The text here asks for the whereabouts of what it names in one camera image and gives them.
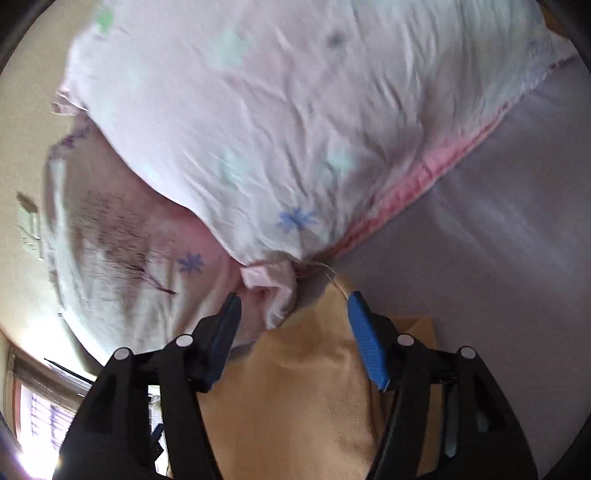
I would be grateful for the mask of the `white wall switch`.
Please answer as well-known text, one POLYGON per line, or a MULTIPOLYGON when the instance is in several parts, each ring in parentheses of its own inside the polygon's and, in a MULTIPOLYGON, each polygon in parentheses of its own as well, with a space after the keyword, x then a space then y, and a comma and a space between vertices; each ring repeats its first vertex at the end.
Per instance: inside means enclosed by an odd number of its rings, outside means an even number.
POLYGON ((39 209, 31 198, 18 192, 17 219, 21 243, 27 253, 37 260, 43 260, 41 221, 39 209))

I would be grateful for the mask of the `window with dark frame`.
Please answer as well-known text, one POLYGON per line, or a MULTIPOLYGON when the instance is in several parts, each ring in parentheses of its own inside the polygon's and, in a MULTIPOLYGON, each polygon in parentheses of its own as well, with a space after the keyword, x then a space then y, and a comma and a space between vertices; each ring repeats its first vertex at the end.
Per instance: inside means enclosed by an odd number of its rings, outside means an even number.
POLYGON ((12 347, 6 361, 5 413, 17 460, 32 479, 50 479, 76 411, 95 377, 12 347))

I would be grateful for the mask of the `tan fleece long-sleeve shirt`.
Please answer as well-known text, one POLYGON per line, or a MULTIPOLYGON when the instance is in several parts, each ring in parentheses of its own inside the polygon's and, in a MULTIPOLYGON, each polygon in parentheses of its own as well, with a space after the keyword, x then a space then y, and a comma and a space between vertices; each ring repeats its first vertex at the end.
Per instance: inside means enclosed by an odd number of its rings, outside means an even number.
POLYGON ((363 367, 346 310, 352 293, 335 277, 198 397, 223 478, 367 477, 393 396, 363 367))

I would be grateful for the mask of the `white floral pillow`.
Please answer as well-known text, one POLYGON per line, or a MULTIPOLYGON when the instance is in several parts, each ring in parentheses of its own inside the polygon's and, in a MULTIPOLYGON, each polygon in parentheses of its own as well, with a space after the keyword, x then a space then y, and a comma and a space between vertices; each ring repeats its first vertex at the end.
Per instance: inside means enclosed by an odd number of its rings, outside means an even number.
POLYGON ((124 346, 162 348, 232 292, 242 299, 239 346, 293 310, 290 263, 240 265, 197 216, 135 175, 84 114, 49 150, 43 216, 61 314, 99 363, 124 346))

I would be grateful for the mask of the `pink floral pillow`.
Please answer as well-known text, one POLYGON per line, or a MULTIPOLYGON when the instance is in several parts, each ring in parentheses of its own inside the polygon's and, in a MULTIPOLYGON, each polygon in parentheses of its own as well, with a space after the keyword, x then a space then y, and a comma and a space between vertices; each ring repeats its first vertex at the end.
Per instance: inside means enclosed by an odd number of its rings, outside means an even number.
POLYGON ((576 51, 534 1, 102 1, 55 107, 243 265, 345 248, 576 51))

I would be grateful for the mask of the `grey-purple bed sheet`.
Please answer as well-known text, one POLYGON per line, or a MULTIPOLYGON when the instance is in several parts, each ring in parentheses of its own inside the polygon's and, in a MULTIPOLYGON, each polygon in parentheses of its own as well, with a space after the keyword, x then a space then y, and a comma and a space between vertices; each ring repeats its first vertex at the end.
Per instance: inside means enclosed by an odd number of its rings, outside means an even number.
POLYGON ((590 74, 579 58, 525 95, 419 201, 332 263, 370 307, 432 317, 474 347, 540 474, 590 412, 590 74))

